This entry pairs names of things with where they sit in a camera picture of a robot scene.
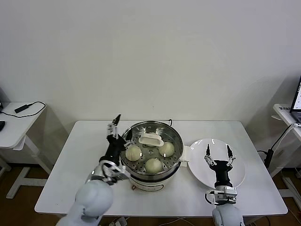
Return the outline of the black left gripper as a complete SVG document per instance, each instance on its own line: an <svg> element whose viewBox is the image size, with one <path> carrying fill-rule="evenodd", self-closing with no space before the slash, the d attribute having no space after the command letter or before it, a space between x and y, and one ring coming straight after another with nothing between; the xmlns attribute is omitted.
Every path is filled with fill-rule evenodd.
<svg viewBox="0 0 301 226"><path fill-rule="evenodd" d="M121 114L119 114L107 127L107 140L109 146L104 156L104 160L111 161L119 165L120 154L125 151L128 146L132 144L132 131L129 130L123 138L118 134L118 123Z"/></svg>

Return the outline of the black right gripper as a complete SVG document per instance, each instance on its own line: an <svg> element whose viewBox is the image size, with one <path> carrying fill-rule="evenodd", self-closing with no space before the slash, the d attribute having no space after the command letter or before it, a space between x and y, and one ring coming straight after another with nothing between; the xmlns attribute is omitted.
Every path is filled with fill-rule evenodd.
<svg viewBox="0 0 301 226"><path fill-rule="evenodd" d="M233 187L230 182L228 172L233 169L233 162L236 156L233 154L229 145L227 145L228 162L225 160L213 160L210 154L210 146L207 144L206 153L204 156L205 161L209 165L209 168L215 172L216 182L214 187L217 186L229 186Z"/></svg>

